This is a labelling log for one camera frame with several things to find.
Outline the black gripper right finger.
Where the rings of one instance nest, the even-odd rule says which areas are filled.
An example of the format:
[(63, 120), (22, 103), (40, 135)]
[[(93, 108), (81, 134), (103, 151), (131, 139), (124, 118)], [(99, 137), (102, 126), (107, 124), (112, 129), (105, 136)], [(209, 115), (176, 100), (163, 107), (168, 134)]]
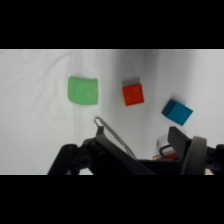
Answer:
[(182, 175), (204, 175), (206, 169), (224, 175), (224, 144), (209, 147), (205, 138), (190, 139), (176, 127), (169, 128), (168, 143), (183, 161)]

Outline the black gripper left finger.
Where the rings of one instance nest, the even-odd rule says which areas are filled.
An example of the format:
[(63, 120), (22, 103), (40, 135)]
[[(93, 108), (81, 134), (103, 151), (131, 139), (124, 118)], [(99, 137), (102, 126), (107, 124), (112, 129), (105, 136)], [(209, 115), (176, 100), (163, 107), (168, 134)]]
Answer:
[(78, 147), (61, 147), (48, 175), (79, 175), (89, 169), (94, 175), (154, 175), (139, 162), (127, 144), (100, 117), (94, 118), (96, 136)]

